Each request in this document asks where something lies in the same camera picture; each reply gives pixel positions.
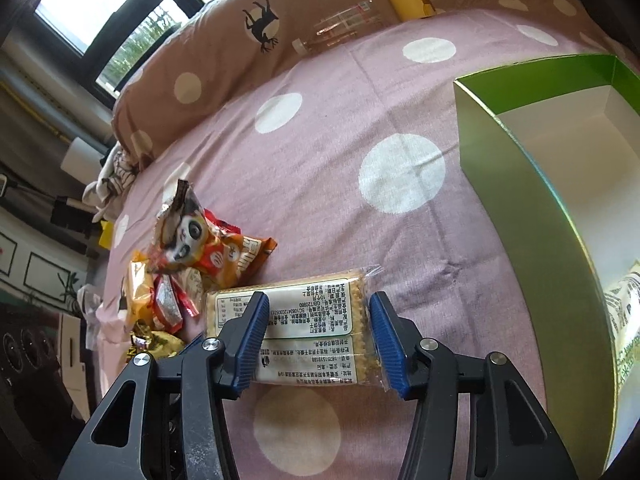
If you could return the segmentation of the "black sesame snack bag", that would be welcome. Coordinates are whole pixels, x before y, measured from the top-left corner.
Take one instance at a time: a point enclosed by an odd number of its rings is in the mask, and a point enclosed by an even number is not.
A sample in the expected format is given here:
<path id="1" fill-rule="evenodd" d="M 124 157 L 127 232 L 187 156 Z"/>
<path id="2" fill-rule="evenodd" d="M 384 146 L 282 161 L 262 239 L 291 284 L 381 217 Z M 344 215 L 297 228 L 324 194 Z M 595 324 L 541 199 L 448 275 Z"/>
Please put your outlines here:
<path id="1" fill-rule="evenodd" d="M 184 342 L 162 330 L 152 330 L 143 320 L 134 322 L 130 333 L 130 347 L 126 353 L 126 362 L 140 353 L 149 353 L 154 359 L 176 356 L 184 348 Z"/>

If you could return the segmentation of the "small red silver snack pack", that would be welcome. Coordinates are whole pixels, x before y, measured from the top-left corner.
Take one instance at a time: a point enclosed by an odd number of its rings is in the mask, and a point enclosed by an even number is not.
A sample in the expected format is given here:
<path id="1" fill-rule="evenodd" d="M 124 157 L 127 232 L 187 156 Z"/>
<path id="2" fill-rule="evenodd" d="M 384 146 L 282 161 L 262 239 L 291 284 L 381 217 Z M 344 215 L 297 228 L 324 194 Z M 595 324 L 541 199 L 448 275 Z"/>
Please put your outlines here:
<path id="1" fill-rule="evenodd" d="M 154 281 L 153 310 L 157 322 L 167 333 L 174 334 L 182 329 L 183 316 L 178 297 L 172 286 L 171 277 L 160 274 Z"/>

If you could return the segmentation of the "cracker pack white label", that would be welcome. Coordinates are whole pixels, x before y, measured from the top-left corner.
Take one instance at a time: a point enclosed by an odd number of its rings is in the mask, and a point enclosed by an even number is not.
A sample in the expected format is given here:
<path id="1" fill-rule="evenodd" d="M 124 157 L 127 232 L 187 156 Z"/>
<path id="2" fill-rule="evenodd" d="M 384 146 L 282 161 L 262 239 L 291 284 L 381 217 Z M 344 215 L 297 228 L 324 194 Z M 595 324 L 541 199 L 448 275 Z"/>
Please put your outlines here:
<path id="1" fill-rule="evenodd" d="M 269 300 L 269 322 L 255 382 L 281 386 L 385 385 L 372 335 L 368 300 L 380 266 L 298 280 L 209 292 L 206 334 L 241 316 L 250 298 Z"/>

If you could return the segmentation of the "orange panda snack bag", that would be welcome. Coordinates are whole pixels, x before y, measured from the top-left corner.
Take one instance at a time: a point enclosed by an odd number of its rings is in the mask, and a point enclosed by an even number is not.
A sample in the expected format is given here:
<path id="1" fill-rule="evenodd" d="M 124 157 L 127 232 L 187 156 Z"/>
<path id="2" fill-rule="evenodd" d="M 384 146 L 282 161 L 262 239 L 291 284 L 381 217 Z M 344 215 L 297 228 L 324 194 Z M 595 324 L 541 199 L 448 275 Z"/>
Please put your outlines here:
<path id="1" fill-rule="evenodd" d="M 241 286 L 277 248 L 271 237 L 244 234 L 204 208 L 187 180 L 178 180 L 174 196 L 163 202 L 148 249 L 150 269 L 203 273 L 219 289 Z"/>

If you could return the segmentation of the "red-edged beige snack pack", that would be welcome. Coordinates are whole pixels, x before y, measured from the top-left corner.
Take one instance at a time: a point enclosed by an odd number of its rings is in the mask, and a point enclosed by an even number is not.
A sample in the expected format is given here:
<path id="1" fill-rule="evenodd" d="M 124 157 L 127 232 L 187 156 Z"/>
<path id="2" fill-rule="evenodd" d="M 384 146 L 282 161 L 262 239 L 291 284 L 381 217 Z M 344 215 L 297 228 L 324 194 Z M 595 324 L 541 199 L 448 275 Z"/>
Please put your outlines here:
<path id="1" fill-rule="evenodd" d="M 196 318 L 201 314 L 205 304 L 201 272 L 194 268 L 186 268 L 178 273 L 178 281 L 190 301 L 188 312 L 192 318 Z"/>

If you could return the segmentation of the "pale yellow corn snack bag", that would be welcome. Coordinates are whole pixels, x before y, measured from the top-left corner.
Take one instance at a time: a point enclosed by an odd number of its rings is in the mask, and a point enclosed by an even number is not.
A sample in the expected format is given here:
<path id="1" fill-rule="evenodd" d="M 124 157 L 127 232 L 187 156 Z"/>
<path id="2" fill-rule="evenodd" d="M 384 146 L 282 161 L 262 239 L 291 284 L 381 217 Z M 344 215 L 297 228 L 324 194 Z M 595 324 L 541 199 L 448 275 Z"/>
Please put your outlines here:
<path id="1" fill-rule="evenodd" d="M 639 261 L 604 292 L 613 334 L 617 390 L 620 390 L 639 361 Z"/>

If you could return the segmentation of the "white patterned shopping bag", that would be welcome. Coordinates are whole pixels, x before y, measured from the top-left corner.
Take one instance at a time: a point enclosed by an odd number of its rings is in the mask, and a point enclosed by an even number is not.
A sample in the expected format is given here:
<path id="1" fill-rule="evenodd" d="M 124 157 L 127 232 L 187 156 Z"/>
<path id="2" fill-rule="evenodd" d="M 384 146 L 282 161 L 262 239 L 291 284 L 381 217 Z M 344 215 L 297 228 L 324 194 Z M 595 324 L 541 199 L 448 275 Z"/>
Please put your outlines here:
<path id="1" fill-rule="evenodd" d="M 82 285 L 77 292 L 77 302 L 80 313 L 86 322 L 86 349 L 96 351 L 100 321 L 98 309 L 102 306 L 102 296 L 93 284 Z"/>

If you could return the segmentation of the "yellow carton box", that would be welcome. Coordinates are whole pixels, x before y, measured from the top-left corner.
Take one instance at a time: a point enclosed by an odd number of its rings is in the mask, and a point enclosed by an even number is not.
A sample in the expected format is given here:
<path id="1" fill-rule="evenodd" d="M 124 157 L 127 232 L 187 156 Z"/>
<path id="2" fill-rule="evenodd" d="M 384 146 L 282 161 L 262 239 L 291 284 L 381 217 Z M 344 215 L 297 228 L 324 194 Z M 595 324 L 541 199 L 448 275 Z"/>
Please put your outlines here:
<path id="1" fill-rule="evenodd" d="M 101 220 L 100 226 L 102 232 L 99 237 L 99 246 L 106 250 L 110 250 L 113 244 L 114 223 L 111 221 Z"/>

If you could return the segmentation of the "striped white cloth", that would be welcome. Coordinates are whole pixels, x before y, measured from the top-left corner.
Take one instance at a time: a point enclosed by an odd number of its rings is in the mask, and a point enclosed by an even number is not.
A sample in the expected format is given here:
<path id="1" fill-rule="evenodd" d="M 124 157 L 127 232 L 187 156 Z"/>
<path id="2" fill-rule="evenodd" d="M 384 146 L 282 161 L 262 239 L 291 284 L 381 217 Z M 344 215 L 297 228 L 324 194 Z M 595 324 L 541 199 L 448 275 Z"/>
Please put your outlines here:
<path id="1" fill-rule="evenodd" d="M 82 202 L 94 209 L 92 221 L 115 222 L 138 174 L 138 166 L 117 142 L 106 156 L 96 180 L 90 182 L 82 194 Z"/>

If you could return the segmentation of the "green cardboard box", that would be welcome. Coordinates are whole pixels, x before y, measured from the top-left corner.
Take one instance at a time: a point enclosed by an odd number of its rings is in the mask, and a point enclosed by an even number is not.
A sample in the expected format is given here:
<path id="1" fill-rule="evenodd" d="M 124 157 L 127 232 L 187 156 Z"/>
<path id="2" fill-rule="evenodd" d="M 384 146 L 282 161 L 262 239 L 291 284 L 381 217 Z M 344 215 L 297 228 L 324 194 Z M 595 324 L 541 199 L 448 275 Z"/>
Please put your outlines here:
<path id="1" fill-rule="evenodd" d="M 454 82 L 460 165 L 532 320 L 548 414 L 583 479 L 639 419 L 617 390 L 604 292 L 639 261 L 639 77 L 612 54 L 540 58 Z"/>

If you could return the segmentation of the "pink polka dot bedsheet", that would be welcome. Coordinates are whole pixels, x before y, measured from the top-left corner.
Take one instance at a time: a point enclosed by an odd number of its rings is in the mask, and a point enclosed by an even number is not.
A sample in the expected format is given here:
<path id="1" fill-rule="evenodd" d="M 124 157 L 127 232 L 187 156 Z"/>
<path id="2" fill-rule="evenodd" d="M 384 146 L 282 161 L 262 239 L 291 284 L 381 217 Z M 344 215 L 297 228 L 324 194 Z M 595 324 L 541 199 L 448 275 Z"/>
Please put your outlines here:
<path id="1" fill-rule="evenodd" d="M 178 180 L 216 217 L 277 241 L 256 284 L 380 266 L 372 290 L 421 333 L 467 356 L 504 353 L 547 408 L 518 278 L 460 165 L 454 82 L 521 62 L 604 53 L 498 10 L 387 27 L 227 102 L 142 166 L 115 223 L 100 314 L 104 382 L 125 364 L 118 313 L 132 254 L 151 244 Z"/>

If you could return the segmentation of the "brown polka dot bolster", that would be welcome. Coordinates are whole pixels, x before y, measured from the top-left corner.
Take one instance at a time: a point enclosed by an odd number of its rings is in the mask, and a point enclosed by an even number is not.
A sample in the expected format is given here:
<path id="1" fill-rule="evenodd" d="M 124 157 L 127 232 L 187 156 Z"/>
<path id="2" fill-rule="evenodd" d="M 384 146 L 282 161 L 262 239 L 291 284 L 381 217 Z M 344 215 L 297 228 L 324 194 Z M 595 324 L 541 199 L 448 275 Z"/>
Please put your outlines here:
<path id="1" fill-rule="evenodd" d="M 549 23 L 581 44 L 635 55 L 605 0 L 430 0 L 436 21 L 484 9 Z M 294 66 L 302 44 L 356 39 L 398 23 L 390 0 L 217 0 L 173 32 L 126 83 L 112 127 L 145 166 L 204 119 Z"/>

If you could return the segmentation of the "clear plastic bottle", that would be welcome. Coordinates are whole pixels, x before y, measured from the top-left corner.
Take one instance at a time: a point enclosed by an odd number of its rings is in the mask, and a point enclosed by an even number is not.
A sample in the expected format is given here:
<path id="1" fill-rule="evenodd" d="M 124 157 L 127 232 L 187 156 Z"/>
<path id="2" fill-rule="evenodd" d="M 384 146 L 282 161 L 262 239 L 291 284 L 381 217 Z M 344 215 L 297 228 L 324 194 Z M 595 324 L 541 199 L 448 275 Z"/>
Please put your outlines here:
<path id="1" fill-rule="evenodd" d="M 292 47 L 300 56 L 318 54 L 339 44 L 368 36 L 385 25 L 386 21 L 374 2 L 364 0 L 324 18 L 314 25 L 306 39 L 293 40 Z"/>

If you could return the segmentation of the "wall picture frame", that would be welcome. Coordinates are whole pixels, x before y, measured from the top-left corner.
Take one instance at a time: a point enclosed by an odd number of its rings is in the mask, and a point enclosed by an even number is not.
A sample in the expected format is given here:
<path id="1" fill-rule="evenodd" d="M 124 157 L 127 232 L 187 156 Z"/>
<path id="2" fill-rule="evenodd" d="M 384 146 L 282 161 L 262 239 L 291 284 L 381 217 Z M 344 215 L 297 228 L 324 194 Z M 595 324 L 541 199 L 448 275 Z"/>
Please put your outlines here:
<path id="1" fill-rule="evenodd" d="M 31 252 L 27 259 L 23 285 L 47 300 L 64 304 L 70 271 Z"/>

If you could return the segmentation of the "black window frame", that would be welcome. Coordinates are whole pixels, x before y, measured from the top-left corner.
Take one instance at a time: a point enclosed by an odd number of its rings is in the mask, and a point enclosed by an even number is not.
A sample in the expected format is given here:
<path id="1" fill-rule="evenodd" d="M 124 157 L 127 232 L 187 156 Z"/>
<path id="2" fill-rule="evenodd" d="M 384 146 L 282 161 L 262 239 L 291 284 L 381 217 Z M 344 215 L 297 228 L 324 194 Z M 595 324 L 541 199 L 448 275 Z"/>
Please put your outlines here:
<path id="1" fill-rule="evenodd" d="M 112 107 L 149 48 L 212 0 L 37 0 L 17 29 L 63 75 Z"/>

